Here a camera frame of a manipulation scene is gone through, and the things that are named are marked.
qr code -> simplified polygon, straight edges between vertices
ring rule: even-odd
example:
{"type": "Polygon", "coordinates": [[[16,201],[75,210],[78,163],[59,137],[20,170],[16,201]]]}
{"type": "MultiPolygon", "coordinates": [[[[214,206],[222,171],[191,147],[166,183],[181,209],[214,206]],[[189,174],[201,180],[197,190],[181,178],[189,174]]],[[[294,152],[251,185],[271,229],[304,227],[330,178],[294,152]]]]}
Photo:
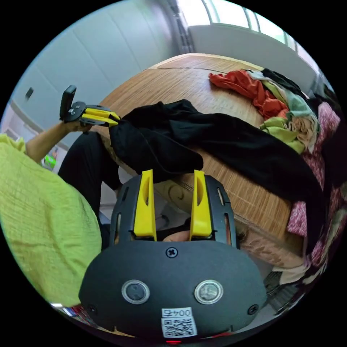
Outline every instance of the qr code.
{"type": "Polygon", "coordinates": [[[164,337],[189,337],[196,335],[193,317],[162,319],[164,337]]]}

window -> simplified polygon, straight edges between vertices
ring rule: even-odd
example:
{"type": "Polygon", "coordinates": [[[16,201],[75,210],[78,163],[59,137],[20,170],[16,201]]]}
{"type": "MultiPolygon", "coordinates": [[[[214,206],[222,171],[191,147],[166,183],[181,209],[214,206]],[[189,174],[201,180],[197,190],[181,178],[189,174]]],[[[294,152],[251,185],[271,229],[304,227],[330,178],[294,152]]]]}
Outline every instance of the window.
{"type": "Polygon", "coordinates": [[[237,25],[244,28],[248,28],[248,21],[245,15],[245,11],[240,5],[230,3],[225,0],[210,1],[216,8],[219,17],[219,23],[237,25]]]}
{"type": "Polygon", "coordinates": [[[177,0],[188,26],[209,25],[210,19],[201,0],[177,0]]]}
{"type": "Polygon", "coordinates": [[[275,23],[272,23],[270,20],[256,13],[256,16],[259,21],[260,32],[273,37],[276,40],[279,40],[282,43],[286,43],[284,39],[284,31],[277,26],[275,23]]]}
{"type": "Polygon", "coordinates": [[[310,65],[315,72],[320,73],[319,67],[317,63],[314,61],[314,59],[298,43],[296,43],[296,45],[298,56],[302,58],[304,61],[306,61],[307,64],[310,65]]]}
{"type": "Polygon", "coordinates": [[[246,8],[246,12],[250,21],[250,28],[254,31],[259,31],[256,14],[253,11],[249,10],[248,8],[246,8]]]}
{"type": "Polygon", "coordinates": [[[296,51],[295,40],[291,36],[289,36],[287,33],[285,33],[285,35],[287,36],[287,45],[288,45],[288,47],[290,47],[291,49],[296,51]]]}

orange cloth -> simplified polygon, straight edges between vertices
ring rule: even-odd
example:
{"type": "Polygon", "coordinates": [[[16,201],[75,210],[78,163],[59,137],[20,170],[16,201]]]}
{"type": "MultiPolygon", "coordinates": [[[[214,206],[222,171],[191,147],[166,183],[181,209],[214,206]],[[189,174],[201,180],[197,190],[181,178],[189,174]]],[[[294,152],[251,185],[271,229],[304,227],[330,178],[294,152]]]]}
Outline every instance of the orange cloth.
{"type": "Polygon", "coordinates": [[[252,99],[253,105],[265,118],[281,117],[287,118],[288,107],[268,90],[264,89],[259,80],[253,80],[247,71],[236,70],[226,75],[209,73],[210,81],[217,87],[232,89],[239,94],[252,99]]]}

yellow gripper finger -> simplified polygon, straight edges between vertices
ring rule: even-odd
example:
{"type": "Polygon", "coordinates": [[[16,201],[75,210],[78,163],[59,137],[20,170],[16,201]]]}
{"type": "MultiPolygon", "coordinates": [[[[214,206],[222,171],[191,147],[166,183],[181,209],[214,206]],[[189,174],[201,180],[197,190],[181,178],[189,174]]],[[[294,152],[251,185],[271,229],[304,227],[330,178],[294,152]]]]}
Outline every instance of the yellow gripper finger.
{"type": "Polygon", "coordinates": [[[205,174],[203,171],[194,170],[194,191],[189,240],[192,237],[209,237],[211,233],[212,224],[205,174]]]}
{"type": "Polygon", "coordinates": [[[115,119],[120,120],[120,117],[116,114],[116,112],[112,111],[98,110],[97,108],[86,108],[84,112],[87,115],[94,115],[104,118],[108,118],[110,115],[112,115],[115,119]]]}
{"type": "Polygon", "coordinates": [[[154,211],[153,170],[142,172],[136,205],[134,234],[137,237],[153,237],[154,241],[157,240],[154,211]]]}
{"type": "Polygon", "coordinates": [[[98,121],[101,121],[101,122],[104,122],[104,123],[107,123],[108,124],[108,127],[113,127],[115,125],[118,125],[118,123],[116,121],[114,121],[113,119],[110,119],[110,118],[104,118],[104,117],[100,117],[100,116],[95,116],[95,115],[90,115],[90,114],[86,114],[86,113],[83,113],[81,118],[88,118],[88,119],[93,119],[93,120],[98,120],[98,121]]]}

screw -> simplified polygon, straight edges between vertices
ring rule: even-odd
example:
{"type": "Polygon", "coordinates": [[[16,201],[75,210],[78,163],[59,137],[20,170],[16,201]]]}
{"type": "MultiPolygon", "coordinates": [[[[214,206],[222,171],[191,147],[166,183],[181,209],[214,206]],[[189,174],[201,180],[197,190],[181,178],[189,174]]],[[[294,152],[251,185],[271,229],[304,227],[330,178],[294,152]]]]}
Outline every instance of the screw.
{"type": "Polygon", "coordinates": [[[94,305],[89,305],[88,308],[92,313],[97,314],[98,311],[96,310],[94,305]]]}
{"type": "Polygon", "coordinates": [[[169,258],[175,258],[178,254],[178,250],[174,247],[170,247],[166,250],[166,256],[169,258]]]}
{"type": "Polygon", "coordinates": [[[258,305],[252,305],[252,306],[248,309],[247,313],[251,316],[251,315],[255,314],[255,313],[257,312],[258,309],[259,309],[259,306],[258,306],[258,305]]]}

